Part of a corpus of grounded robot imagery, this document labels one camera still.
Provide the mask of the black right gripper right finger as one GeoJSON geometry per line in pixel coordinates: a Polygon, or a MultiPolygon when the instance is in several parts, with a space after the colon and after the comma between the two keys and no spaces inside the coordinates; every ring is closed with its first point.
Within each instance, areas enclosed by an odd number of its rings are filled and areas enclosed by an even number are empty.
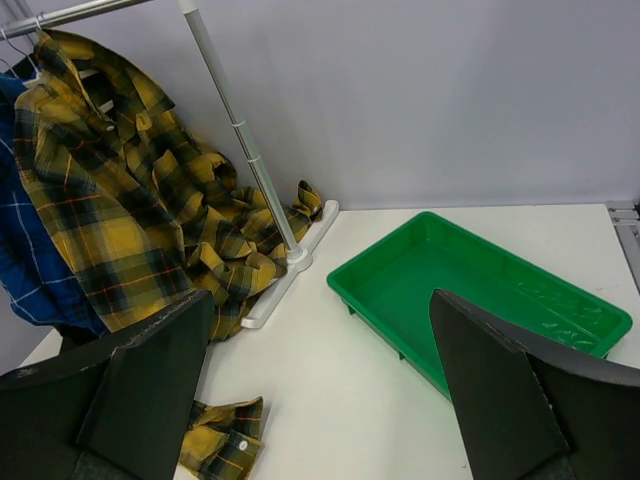
{"type": "Polygon", "coordinates": [[[437,289],[429,316],[476,479],[636,479],[639,371],[437,289]]]}

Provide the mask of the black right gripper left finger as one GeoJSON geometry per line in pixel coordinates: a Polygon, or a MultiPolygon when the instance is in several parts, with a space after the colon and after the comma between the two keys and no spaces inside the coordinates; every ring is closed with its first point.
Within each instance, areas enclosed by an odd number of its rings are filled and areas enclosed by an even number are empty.
{"type": "Polygon", "coordinates": [[[214,319],[191,293],[1,377],[4,479],[170,479],[214,319]]]}

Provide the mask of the yellow plaid flannel shirt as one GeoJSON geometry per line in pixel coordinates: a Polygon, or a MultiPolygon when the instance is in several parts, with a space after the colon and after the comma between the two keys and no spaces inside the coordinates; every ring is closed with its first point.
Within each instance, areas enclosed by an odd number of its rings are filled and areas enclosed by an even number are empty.
{"type": "MultiPolygon", "coordinates": [[[[233,164],[124,57],[59,30],[42,31],[34,53],[41,80],[16,102],[20,179],[110,334],[199,291],[214,302],[208,345],[237,334],[287,270],[263,194],[239,186],[233,164]]],[[[210,407],[194,395],[176,468],[248,477],[263,406],[210,407]]]]}

